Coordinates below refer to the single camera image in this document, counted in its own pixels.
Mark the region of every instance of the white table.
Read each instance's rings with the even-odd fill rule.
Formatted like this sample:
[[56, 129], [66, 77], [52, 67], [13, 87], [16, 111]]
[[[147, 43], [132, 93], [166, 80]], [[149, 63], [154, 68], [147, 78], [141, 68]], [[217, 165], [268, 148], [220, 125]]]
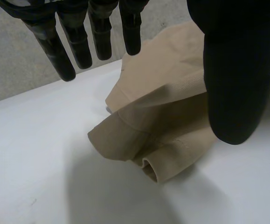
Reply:
[[0, 224], [270, 224], [270, 103], [246, 143], [158, 185], [87, 138], [120, 66], [0, 101]]

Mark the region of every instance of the beige cloth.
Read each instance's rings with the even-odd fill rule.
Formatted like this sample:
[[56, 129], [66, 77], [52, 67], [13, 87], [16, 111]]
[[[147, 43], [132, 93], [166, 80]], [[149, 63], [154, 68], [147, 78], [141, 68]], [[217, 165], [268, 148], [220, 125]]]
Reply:
[[169, 27], [125, 55], [106, 99], [114, 112], [88, 137], [112, 160], [132, 160], [163, 182], [199, 159], [216, 140], [207, 115], [203, 33], [193, 22]]

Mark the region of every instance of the tan garment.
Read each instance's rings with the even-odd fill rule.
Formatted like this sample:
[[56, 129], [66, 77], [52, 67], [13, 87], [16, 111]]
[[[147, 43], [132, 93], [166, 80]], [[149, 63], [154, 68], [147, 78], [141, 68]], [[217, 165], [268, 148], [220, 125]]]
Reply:
[[106, 99], [114, 112], [88, 137], [112, 160], [132, 160], [163, 182], [199, 159], [216, 140], [207, 114], [203, 33], [193, 22], [172, 26], [125, 55]]

